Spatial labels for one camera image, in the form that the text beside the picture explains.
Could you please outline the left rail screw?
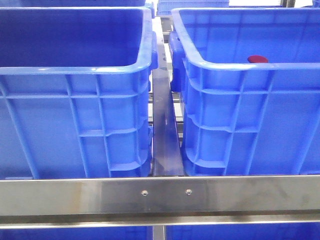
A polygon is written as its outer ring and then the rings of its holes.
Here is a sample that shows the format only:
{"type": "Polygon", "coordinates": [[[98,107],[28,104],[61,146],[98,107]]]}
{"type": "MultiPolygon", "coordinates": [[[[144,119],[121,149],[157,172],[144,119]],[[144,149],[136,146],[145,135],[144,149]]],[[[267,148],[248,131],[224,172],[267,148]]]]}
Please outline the left rail screw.
{"type": "Polygon", "coordinates": [[[141,192],[141,194],[142,194],[143,196],[147,196],[147,195],[148,195],[148,191],[147,191],[147,190],[143,190],[143,191],[141,192]]]}

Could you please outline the blue bin front right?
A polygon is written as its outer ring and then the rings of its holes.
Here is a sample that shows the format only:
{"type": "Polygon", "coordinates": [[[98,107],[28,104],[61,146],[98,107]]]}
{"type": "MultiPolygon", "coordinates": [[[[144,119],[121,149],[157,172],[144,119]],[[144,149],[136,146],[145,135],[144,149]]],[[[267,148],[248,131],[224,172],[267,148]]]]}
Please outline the blue bin front right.
{"type": "Polygon", "coordinates": [[[189,176],[320,172],[320,10],[176,8],[189,176]],[[268,63],[250,63],[261,55],[268,63]]]}

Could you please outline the steel front rail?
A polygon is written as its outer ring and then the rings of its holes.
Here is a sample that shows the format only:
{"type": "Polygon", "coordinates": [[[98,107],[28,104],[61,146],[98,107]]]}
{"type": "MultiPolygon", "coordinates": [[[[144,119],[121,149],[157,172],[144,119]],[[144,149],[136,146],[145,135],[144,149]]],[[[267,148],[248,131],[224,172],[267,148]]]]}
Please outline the steel front rail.
{"type": "Polygon", "coordinates": [[[307,223],[318,175],[4,180],[2,229],[307,223]]]}

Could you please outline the steel divider bar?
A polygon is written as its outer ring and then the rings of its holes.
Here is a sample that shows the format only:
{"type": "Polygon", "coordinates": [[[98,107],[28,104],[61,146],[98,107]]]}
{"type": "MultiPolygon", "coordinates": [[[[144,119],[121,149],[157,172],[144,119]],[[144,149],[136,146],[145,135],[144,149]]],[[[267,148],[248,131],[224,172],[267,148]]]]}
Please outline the steel divider bar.
{"type": "Polygon", "coordinates": [[[153,175],[185,175],[173,96],[166,67],[152,72],[153,175]]]}

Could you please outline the red push button tall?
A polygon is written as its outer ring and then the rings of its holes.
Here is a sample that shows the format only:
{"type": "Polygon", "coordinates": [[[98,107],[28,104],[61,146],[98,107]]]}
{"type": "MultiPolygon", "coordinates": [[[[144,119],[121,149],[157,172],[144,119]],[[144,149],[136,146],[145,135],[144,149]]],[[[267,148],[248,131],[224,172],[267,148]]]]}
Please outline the red push button tall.
{"type": "Polygon", "coordinates": [[[262,55],[250,55],[247,58],[247,60],[249,63],[253,63],[253,64],[256,64],[256,63],[266,64],[269,62],[268,58],[266,58],[265,56],[262,56],[262,55]]]}

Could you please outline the blue bin front left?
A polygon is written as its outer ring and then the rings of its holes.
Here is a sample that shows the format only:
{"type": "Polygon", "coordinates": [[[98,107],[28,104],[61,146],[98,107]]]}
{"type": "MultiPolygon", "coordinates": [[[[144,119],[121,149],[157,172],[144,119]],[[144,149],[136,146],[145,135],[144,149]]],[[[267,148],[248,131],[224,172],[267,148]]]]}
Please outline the blue bin front left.
{"type": "Polygon", "coordinates": [[[0,9],[0,178],[146,177],[149,77],[142,7],[0,9]]]}

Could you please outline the lower shelf blue bin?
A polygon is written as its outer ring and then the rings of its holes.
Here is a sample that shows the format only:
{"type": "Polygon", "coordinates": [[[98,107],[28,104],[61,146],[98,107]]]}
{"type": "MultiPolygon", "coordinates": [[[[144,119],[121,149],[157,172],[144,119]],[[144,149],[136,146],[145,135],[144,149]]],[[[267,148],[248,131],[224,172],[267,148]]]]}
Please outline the lower shelf blue bin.
{"type": "Polygon", "coordinates": [[[2,240],[151,240],[149,226],[2,229],[2,240]]]}

